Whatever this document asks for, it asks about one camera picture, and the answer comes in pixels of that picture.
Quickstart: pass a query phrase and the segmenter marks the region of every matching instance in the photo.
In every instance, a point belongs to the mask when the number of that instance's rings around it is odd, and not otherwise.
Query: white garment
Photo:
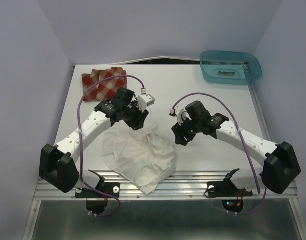
[[[176,170],[173,143],[154,134],[156,121],[151,113],[144,128],[134,131],[123,121],[103,135],[100,157],[114,172],[132,182],[144,194]]]

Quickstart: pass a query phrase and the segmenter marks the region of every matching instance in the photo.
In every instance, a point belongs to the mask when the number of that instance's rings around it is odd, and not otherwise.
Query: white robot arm
[[[143,128],[148,115],[147,107],[154,104],[149,94],[140,94],[132,101],[134,92],[120,87],[109,101],[102,101],[82,124],[83,151],[104,131],[121,120],[132,128]],[[76,162],[80,156],[79,129],[41,151],[39,176],[64,193],[75,188],[86,188],[79,178]],[[104,179],[96,173],[85,170],[83,177],[91,187],[101,190]]]
[[[178,145],[186,146],[197,133],[202,133],[244,152],[244,146],[238,134],[240,132],[250,157],[261,165],[255,168],[259,185],[274,193],[281,194],[301,171],[290,144],[286,142],[276,144],[241,128],[236,129],[234,123],[227,117],[219,113],[211,116],[199,101],[185,108],[171,109],[170,115],[177,118],[172,131],[175,135],[175,143]],[[255,181],[250,169],[234,169],[222,182],[208,182],[208,185],[213,186],[213,189],[208,192],[210,198],[235,197],[240,190],[255,187]]]

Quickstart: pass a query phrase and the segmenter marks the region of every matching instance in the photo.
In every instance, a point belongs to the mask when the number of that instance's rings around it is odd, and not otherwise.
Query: metal frame
[[[249,91],[254,104],[256,115],[260,124],[263,138],[271,141],[272,138],[267,129],[263,113],[261,111],[255,89],[253,85],[249,86]],[[169,178],[162,181],[156,188],[155,192],[150,195],[144,195],[132,183],[125,178],[119,176],[112,171],[97,171],[101,176],[105,177],[106,182],[120,182],[120,200],[121,201],[160,201],[160,200],[203,200],[208,199],[204,197],[204,191],[207,188],[209,181],[221,181],[228,173],[227,171],[177,171]],[[62,193],[46,181],[39,180],[33,197],[32,207],[29,213],[28,221],[26,224],[23,240],[31,240],[34,233],[41,201],[84,201],[84,199],[76,199],[75,190],[68,193]],[[254,194],[251,199],[261,199],[261,194]],[[296,221],[296,225],[302,240],[306,240],[306,227],[300,210],[296,183],[293,182],[282,195],[274,194],[270,191],[267,192],[267,199],[289,199],[289,203]]]

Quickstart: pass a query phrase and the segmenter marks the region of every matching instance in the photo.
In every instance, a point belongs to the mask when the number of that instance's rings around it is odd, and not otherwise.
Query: checkered fabric
[[[92,70],[91,74],[82,74],[83,92],[94,83],[107,77],[126,75],[126,71],[121,67],[112,67],[106,70]],[[115,96],[119,87],[127,87],[126,77],[117,77],[104,81],[95,86],[84,98],[85,102],[107,100]]]

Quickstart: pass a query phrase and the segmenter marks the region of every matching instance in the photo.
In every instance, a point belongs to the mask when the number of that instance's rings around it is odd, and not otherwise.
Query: gray wall
[[[291,143],[302,173],[297,178],[306,220],[306,0],[284,0],[255,56],[263,78],[256,90],[275,141]]]
[[[0,0],[0,240],[22,237],[71,69],[36,0]]]
[[[38,0],[75,64],[253,53],[282,0]]]

